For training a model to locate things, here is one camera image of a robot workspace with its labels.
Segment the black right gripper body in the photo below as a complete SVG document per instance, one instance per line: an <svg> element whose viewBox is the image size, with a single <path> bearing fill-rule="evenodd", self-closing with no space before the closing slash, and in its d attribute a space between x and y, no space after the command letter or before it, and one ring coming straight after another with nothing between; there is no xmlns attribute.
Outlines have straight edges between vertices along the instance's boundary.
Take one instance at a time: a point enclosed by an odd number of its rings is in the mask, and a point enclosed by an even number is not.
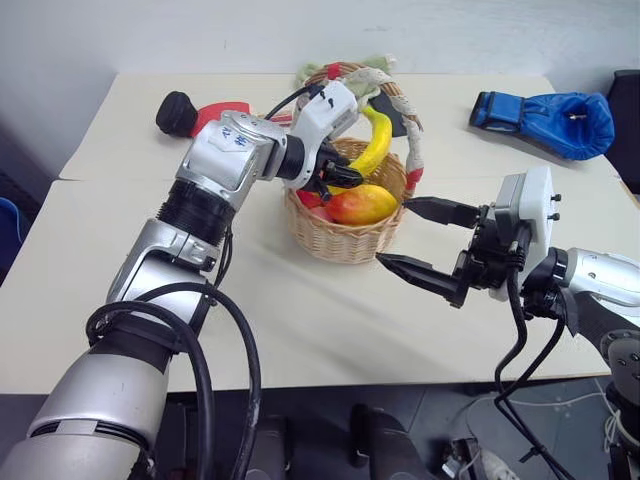
<svg viewBox="0 0 640 480"><path fill-rule="evenodd" d="M530 243L527 222L517 220L514 226L507 226L506 237L501 238L494 209L480 206L472 239L454 267L454 301L465 301L470 289L488 290L491 298L507 301L510 272L515 270L519 275L524 270Z"/></svg>

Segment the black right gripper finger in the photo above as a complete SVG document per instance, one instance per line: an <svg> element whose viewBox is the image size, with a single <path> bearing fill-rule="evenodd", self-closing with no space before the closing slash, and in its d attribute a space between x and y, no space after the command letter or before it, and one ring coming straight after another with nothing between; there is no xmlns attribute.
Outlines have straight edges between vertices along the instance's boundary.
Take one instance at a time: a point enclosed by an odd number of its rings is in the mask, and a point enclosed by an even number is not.
<svg viewBox="0 0 640 480"><path fill-rule="evenodd" d="M435 270L430 263L389 253L377 253L376 259L407 283L443 297L452 307L462 307L470 286L468 252L459 253L451 274Z"/></svg>
<svg viewBox="0 0 640 480"><path fill-rule="evenodd" d="M407 199L404 207L425 220L442 225L472 229L479 219L479 208L439 197Z"/></svg>

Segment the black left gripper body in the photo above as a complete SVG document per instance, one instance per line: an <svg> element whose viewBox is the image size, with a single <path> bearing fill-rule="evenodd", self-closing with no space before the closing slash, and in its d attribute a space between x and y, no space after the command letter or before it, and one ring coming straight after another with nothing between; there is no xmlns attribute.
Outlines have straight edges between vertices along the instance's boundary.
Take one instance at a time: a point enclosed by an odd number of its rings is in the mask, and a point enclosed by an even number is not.
<svg viewBox="0 0 640 480"><path fill-rule="evenodd" d="M311 192L314 192L313 186L315 180L322 180L329 188L334 187L332 185L333 162L348 166L350 164L349 160L339 154L332 144L322 144L316 154L314 173L310 179Z"/></svg>

